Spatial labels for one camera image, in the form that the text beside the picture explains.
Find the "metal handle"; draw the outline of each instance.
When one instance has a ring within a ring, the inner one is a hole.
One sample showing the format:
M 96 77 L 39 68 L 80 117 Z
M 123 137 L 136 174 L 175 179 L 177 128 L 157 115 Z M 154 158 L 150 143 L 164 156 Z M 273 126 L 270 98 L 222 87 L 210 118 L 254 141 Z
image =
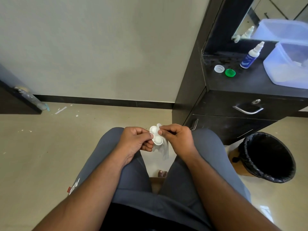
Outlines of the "metal handle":
M 198 119 L 195 120 L 195 124 L 190 128 L 191 131 L 194 131 L 197 128 Z
M 237 106 L 233 106 L 233 108 L 235 108 L 236 110 L 238 110 L 238 111 L 240 111 L 242 113 L 249 114 L 249 115 L 256 114 L 256 113 L 258 113 L 258 112 L 263 110 L 263 108 L 260 108 L 256 112 L 247 112 L 247 111 L 245 111 L 245 110 L 243 110 L 243 109 L 241 109 L 241 108 L 239 108 Z

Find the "grey pants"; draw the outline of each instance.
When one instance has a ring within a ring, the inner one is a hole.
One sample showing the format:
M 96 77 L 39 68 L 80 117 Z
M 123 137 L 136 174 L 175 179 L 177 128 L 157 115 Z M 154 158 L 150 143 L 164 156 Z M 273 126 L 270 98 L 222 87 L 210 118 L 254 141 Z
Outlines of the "grey pants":
M 117 145 L 123 128 L 109 130 L 99 140 L 94 152 L 80 171 L 76 181 L 79 186 Z M 225 147 L 219 137 L 209 129 L 192 132 L 195 147 L 206 160 L 239 194 L 250 202 L 250 193 L 236 174 Z M 172 220 L 197 230 L 212 229 L 196 191 L 192 176 L 178 156 L 168 171 L 158 195 L 152 193 L 150 179 L 138 151 L 121 173 L 117 190 L 112 199 L 141 211 Z

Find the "countertop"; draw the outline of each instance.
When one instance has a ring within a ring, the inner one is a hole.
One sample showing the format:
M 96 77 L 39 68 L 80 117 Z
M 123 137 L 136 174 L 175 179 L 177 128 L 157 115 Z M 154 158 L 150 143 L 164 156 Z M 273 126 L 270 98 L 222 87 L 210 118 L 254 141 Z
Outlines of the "countertop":
M 203 55 L 207 91 L 219 90 L 308 98 L 308 89 L 274 84 L 263 67 L 262 59 L 257 58 L 248 69 L 241 68 L 240 62 L 243 56 L 245 55 Z M 236 75 L 227 77 L 225 72 L 217 73 L 214 71 L 216 65 L 222 65 L 225 69 L 233 69 Z

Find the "blue label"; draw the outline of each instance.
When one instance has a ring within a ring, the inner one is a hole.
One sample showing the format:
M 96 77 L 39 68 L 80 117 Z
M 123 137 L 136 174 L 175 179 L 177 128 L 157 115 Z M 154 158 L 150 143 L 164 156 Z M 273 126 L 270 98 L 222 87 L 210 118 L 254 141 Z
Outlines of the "blue label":
M 248 68 L 251 64 L 256 60 L 256 58 L 250 56 L 249 54 L 244 58 L 241 62 L 241 66 L 244 68 Z

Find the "leg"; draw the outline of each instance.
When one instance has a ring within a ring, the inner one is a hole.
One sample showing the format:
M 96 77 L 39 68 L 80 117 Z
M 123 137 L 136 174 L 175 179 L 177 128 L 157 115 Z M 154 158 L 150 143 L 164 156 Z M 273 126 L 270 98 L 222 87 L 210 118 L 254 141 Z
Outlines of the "leg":
M 250 193 L 229 162 L 225 147 L 219 137 L 209 129 L 192 132 L 195 146 L 202 156 L 237 192 L 250 201 Z M 207 217 L 195 189 L 190 171 L 185 163 L 176 157 L 160 193 L 189 207 L 201 217 Z
M 93 170 L 95 170 L 96 167 L 113 151 L 122 132 L 123 128 L 115 127 L 110 129 L 101 137 L 93 153 L 90 155 L 76 178 L 71 192 L 76 186 L 82 184 Z M 151 182 L 140 151 L 138 151 L 134 155 L 132 161 L 123 168 L 117 189 L 152 192 Z

